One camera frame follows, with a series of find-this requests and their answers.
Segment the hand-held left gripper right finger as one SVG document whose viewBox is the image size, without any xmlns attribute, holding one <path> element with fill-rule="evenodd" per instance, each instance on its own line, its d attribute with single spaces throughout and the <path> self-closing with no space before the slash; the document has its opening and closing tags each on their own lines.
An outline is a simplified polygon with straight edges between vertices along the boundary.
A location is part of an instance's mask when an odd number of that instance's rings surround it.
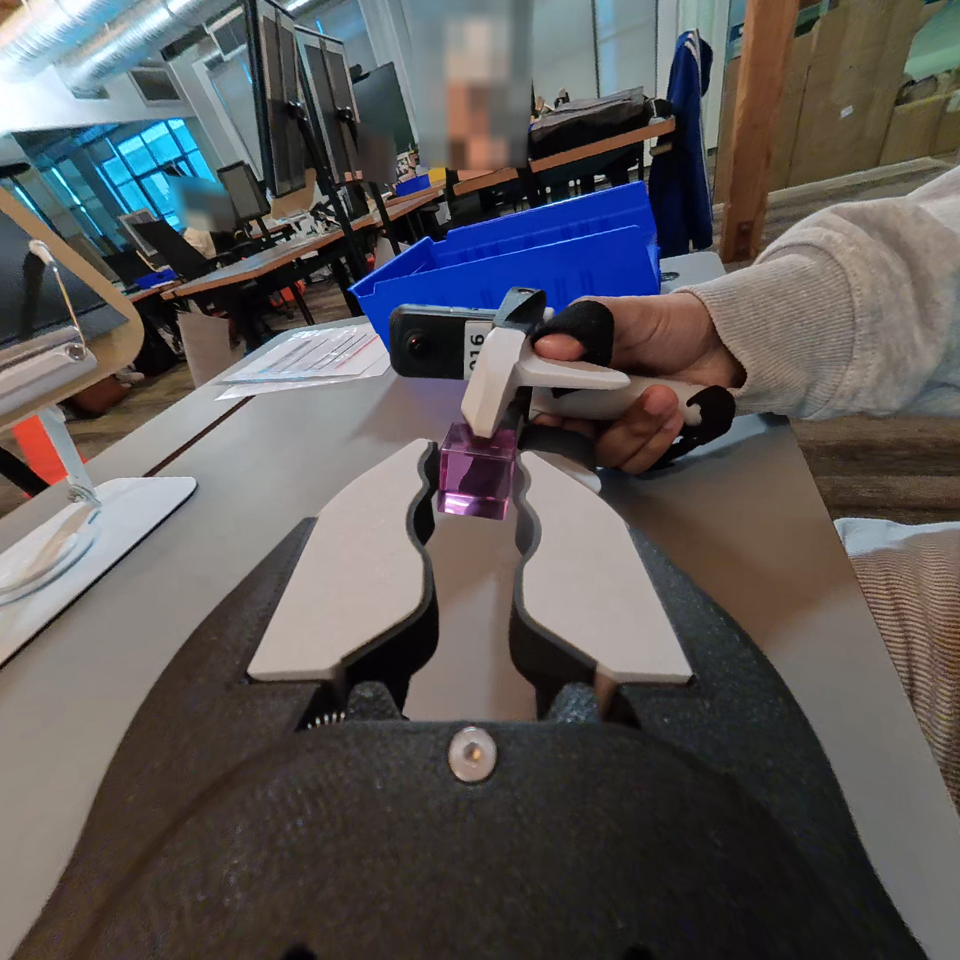
<svg viewBox="0 0 960 960">
<path fill-rule="evenodd" d="M 686 653 L 623 518 L 560 468 L 554 454 L 524 451 L 518 516 L 533 522 L 519 570 L 519 611 L 582 655 L 601 683 L 684 685 Z"/>
</svg>

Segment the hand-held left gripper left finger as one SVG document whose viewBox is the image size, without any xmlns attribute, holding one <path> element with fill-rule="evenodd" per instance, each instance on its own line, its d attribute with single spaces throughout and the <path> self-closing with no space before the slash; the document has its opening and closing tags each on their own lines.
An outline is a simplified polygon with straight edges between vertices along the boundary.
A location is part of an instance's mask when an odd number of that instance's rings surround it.
<svg viewBox="0 0 960 960">
<path fill-rule="evenodd" d="M 432 592 L 416 510 L 432 510 L 439 449 L 416 438 L 359 475 L 316 516 L 248 663 L 258 682 L 334 681 Z"/>
</svg>

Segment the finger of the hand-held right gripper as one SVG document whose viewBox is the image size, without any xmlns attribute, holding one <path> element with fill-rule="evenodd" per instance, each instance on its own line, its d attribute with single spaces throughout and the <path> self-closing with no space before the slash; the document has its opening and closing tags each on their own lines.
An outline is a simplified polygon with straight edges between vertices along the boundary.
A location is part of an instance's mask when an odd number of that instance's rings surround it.
<svg viewBox="0 0 960 960">
<path fill-rule="evenodd" d="M 527 334 L 522 329 L 493 327 L 474 365 L 462 397 L 462 419 L 477 438 L 491 438 L 518 390 L 514 381 Z"/>
</svg>

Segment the purple transparent cube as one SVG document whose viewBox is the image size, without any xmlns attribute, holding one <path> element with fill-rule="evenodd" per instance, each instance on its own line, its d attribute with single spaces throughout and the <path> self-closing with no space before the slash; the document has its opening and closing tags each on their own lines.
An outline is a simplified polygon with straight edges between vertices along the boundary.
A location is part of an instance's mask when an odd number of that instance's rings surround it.
<svg viewBox="0 0 960 960">
<path fill-rule="evenodd" d="M 455 517 L 502 522 L 513 491 L 517 430 L 476 437 L 465 422 L 451 424 L 439 450 L 437 510 Z"/>
</svg>

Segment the person's right forearm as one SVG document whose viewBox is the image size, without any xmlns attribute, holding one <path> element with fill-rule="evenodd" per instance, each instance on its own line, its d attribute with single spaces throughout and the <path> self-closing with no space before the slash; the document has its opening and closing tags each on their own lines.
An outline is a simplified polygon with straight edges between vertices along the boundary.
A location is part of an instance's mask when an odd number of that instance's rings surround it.
<svg viewBox="0 0 960 960">
<path fill-rule="evenodd" d="M 681 291 L 746 374 L 740 411 L 958 418 L 958 167 L 830 206 L 749 267 Z"/>
</svg>

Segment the grey desk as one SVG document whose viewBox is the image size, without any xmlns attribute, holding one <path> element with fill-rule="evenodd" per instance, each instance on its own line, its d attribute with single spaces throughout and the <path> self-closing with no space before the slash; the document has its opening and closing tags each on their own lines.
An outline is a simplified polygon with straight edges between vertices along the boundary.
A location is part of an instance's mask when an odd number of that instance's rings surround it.
<svg viewBox="0 0 960 960">
<path fill-rule="evenodd" d="M 187 637 L 354 477 L 444 438 L 463 390 L 389 371 L 231 406 L 207 384 L 89 462 L 98 482 L 154 473 L 198 488 L 2 667 L 2 958 L 42 912 Z M 605 472 L 603 495 L 774 665 L 897 910 L 929 958 L 958 958 L 958 817 L 789 422 L 741 416 L 671 470 Z"/>
</svg>

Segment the person's right hand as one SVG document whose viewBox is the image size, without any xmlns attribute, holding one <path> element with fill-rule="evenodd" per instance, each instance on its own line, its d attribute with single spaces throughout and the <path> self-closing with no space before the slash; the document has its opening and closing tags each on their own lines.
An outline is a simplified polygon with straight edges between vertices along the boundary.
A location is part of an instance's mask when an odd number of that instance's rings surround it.
<svg viewBox="0 0 960 960">
<path fill-rule="evenodd" d="M 614 319 L 611 366 L 631 375 L 737 390 L 747 374 L 722 342 L 712 316 L 690 292 L 596 297 Z M 534 422 L 593 442 L 598 466 L 638 475 L 651 470 L 683 428 L 676 395 L 652 386 L 617 421 L 541 414 Z"/>
</svg>

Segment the blue plastic bin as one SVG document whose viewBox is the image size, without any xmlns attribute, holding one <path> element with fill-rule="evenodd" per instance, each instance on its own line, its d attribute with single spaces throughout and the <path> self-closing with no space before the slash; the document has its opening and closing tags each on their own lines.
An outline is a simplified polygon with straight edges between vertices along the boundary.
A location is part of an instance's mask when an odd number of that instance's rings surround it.
<svg viewBox="0 0 960 960">
<path fill-rule="evenodd" d="M 513 287 L 546 293 L 561 311 L 587 296 L 661 291 L 656 224 L 642 181 L 548 203 L 425 237 L 350 291 L 376 333 L 389 338 L 402 305 L 495 310 Z"/>
</svg>

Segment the long wooden table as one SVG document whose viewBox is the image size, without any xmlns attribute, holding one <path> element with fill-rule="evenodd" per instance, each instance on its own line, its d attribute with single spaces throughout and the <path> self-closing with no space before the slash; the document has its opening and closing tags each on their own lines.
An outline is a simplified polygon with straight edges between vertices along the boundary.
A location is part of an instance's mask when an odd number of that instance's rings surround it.
<svg viewBox="0 0 960 960">
<path fill-rule="evenodd" d="M 402 217 L 414 213 L 428 204 L 444 197 L 445 186 L 432 185 L 427 189 L 408 197 L 395 198 L 386 202 L 389 225 L 399 223 Z M 146 291 L 127 294 L 126 298 L 134 305 L 152 296 L 163 300 L 188 299 L 198 294 L 209 293 L 221 288 L 231 288 L 259 278 L 270 276 L 303 258 L 333 253 L 342 255 L 347 247 L 347 237 L 338 229 L 326 234 L 308 235 L 299 241 L 284 241 L 278 246 L 261 250 L 253 256 L 190 281 L 167 281 Z"/>
</svg>

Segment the wooden table with black legs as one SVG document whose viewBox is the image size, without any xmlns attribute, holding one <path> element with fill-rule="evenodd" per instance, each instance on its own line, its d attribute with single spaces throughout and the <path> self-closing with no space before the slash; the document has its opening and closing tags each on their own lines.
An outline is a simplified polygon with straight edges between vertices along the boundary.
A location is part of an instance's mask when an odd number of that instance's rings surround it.
<svg viewBox="0 0 960 960">
<path fill-rule="evenodd" d="M 520 167 L 491 171 L 448 171 L 444 198 L 451 226 L 470 225 L 502 214 L 537 209 L 581 193 L 583 180 L 593 181 L 613 163 L 630 160 L 627 171 L 640 165 L 649 142 L 651 154 L 676 128 L 674 117 L 654 116 L 652 122 L 612 137 L 527 161 Z"/>
</svg>

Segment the black panel on stand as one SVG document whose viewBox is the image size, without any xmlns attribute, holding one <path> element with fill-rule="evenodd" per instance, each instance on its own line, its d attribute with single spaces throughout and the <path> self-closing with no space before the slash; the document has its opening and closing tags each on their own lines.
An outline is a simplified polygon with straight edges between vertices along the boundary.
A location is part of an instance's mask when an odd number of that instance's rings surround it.
<svg viewBox="0 0 960 960">
<path fill-rule="evenodd" d="M 245 1 L 247 54 L 263 176 L 273 198 L 306 187 L 294 18 L 278 3 Z"/>
<path fill-rule="evenodd" d="M 317 30 L 295 25 L 301 84 L 307 112 L 318 131 L 330 177 L 337 186 L 359 180 L 356 124 L 358 111 L 344 43 Z"/>
</svg>

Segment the display stand with white base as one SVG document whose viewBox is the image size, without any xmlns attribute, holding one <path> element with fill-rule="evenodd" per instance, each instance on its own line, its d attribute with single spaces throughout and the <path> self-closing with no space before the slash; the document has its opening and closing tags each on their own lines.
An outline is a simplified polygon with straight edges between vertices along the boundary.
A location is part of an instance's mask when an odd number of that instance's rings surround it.
<svg viewBox="0 0 960 960">
<path fill-rule="evenodd" d="M 68 503 L 1 554 L 1 663 L 16 657 L 197 491 L 192 477 L 116 478 L 94 485 L 42 393 L 97 370 L 82 335 L 59 329 L 2 349 L 2 415 L 38 414 L 66 469 Z"/>
</svg>

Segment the orange object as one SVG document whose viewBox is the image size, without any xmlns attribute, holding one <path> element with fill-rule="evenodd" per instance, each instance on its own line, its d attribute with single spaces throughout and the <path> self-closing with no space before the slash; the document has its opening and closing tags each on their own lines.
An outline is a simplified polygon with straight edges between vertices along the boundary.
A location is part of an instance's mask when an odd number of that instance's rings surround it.
<svg viewBox="0 0 960 960">
<path fill-rule="evenodd" d="M 48 407 L 11 427 L 26 465 L 46 484 L 66 479 L 90 485 L 84 460 L 58 407 Z"/>
</svg>

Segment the cardboard backed display board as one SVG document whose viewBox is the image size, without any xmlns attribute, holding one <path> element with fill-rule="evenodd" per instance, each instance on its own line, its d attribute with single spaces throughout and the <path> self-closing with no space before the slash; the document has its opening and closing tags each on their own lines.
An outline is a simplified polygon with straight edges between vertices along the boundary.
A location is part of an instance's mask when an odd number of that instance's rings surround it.
<svg viewBox="0 0 960 960">
<path fill-rule="evenodd" d="M 76 343 L 104 375 L 132 366 L 146 335 L 126 294 L 5 188 L 1 205 L 2 359 Z"/>
</svg>

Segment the wooden post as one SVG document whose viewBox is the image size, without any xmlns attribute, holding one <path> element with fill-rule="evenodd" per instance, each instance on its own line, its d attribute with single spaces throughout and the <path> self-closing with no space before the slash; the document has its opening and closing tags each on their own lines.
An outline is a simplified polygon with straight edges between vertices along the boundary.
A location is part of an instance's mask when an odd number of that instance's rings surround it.
<svg viewBox="0 0 960 960">
<path fill-rule="evenodd" d="M 759 253 L 779 108 L 796 27 L 797 1 L 746 5 L 719 256 L 742 263 Z"/>
</svg>

